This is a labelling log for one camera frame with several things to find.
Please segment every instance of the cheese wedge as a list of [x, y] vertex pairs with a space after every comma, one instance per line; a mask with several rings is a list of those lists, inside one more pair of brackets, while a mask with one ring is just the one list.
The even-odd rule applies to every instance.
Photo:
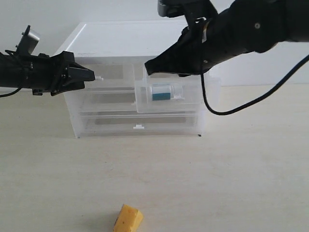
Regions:
[[143, 214], [124, 204], [115, 222], [113, 232], [135, 232], [143, 220]]

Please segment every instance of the beige table surface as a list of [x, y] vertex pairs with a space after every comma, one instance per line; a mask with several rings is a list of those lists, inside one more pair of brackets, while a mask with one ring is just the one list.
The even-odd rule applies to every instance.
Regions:
[[[231, 109], [269, 87], [225, 87]], [[63, 96], [0, 99], [0, 231], [308, 232], [309, 86], [288, 85], [207, 134], [75, 139]]]

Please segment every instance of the black cable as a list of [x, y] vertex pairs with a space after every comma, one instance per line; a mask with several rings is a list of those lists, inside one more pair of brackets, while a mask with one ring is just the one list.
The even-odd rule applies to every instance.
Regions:
[[250, 106], [253, 106], [263, 100], [265, 100], [266, 98], [268, 98], [270, 95], [272, 95], [274, 92], [276, 92], [281, 86], [283, 86], [283, 84], [285, 82], [287, 82], [291, 76], [293, 76], [302, 66], [304, 66], [308, 61], [309, 61], [309, 55], [306, 56], [305, 58], [303, 58], [298, 64], [296, 64], [287, 74], [284, 78], [281, 79], [281, 81], [279, 81], [271, 90], [269, 90], [267, 93], [265, 93], [264, 95], [262, 95], [259, 98], [254, 99], [253, 101], [250, 101], [244, 105], [241, 105], [233, 110], [230, 111], [225, 111], [225, 112], [218, 112], [215, 111], [211, 108], [211, 106], [209, 105], [208, 101], [207, 101], [207, 96], [206, 96], [206, 89], [205, 89], [205, 80], [204, 80], [204, 73], [203, 73], [203, 49], [201, 46], [201, 65], [200, 65], [200, 69], [201, 69], [201, 83], [202, 83], [202, 92], [203, 92], [203, 98], [204, 98], [204, 103], [207, 107], [207, 109], [215, 114], [215, 115], [219, 115], [219, 116], [226, 116], [226, 115], [231, 115], [234, 113], [237, 113], [243, 109], [246, 109]]
[[[19, 88], [17, 88], [16, 90], [14, 90], [14, 91], [11, 92], [11, 93], [6, 93], [6, 94], [0, 95], [0, 98], [10, 97], [10, 96], [12, 96], [12, 95], [18, 93], [18, 92], [23, 88], [23, 83], [24, 83], [24, 81], [27, 79], [25, 67], [24, 67], [23, 64], [20, 62], [20, 60], [19, 60], [16, 56], [14, 56], [14, 54], [12, 53], [12, 51], [10, 51], [10, 50], [5, 50], [5, 52], [6, 52], [7, 54], [9, 54], [9, 55], [17, 62], [17, 64], [22, 68], [22, 71], [23, 71], [23, 74], [24, 74], [24, 78], [20, 81], [20, 84], [19, 84], [20, 86], [19, 86]], [[8, 60], [8, 58], [7, 58], [4, 54], [0, 53], [0, 56], [1, 56], [3, 59]]]

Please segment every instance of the plastic drawer unit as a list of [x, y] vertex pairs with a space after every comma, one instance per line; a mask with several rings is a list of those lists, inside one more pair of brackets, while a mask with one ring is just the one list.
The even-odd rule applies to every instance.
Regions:
[[[144, 67], [185, 26], [174, 20], [97, 22], [74, 30], [58, 53], [74, 52], [76, 61], [96, 75], [85, 89], [64, 94], [76, 137], [204, 133], [207, 110], [200, 77], [148, 76]], [[216, 104], [220, 80], [207, 76], [206, 88]]]

